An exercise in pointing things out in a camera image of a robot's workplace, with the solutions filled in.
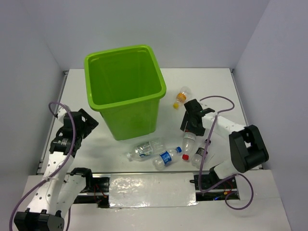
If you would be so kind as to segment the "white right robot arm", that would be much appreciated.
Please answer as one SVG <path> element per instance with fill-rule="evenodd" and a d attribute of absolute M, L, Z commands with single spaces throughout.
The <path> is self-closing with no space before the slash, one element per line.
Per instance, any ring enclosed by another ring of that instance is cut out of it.
<path fill-rule="evenodd" d="M 217 112 L 212 108 L 204 109 L 196 99 L 186 102 L 184 107 L 186 112 L 180 127 L 182 131 L 204 136 L 205 130 L 209 129 L 210 135 L 216 133 L 229 142 L 230 157 L 210 169 L 213 173 L 209 177 L 212 187 L 220 188 L 227 177 L 245 173 L 269 160 L 267 148 L 257 126 L 240 125 L 220 115 L 232 110 L 234 103 L 231 108 Z"/>

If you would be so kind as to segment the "red label bottle red cap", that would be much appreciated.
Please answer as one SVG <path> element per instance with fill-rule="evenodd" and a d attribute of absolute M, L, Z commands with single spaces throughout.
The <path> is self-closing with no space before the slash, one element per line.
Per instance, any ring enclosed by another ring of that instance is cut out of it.
<path fill-rule="evenodd" d="M 195 147 L 196 135 L 192 132 L 185 131 L 182 140 L 182 159 L 189 161 L 189 157 Z"/>

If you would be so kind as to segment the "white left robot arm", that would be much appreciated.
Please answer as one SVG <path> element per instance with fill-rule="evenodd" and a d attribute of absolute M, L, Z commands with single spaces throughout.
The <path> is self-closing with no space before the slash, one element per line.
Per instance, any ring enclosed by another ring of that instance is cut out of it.
<path fill-rule="evenodd" d="M 34 197 L 25 211 L 17 212 L 14 224 L 19 231 L 62 231 L 68 225 L 64 218 L 82 191 L 94 187 L 89 168 L 72 165 L 81 142 L 98 126 L 98 122 L 84 109 L 71 112 L 59 108 L 57 119 L 62 127 L 50 143 L 48 164 Z"/>

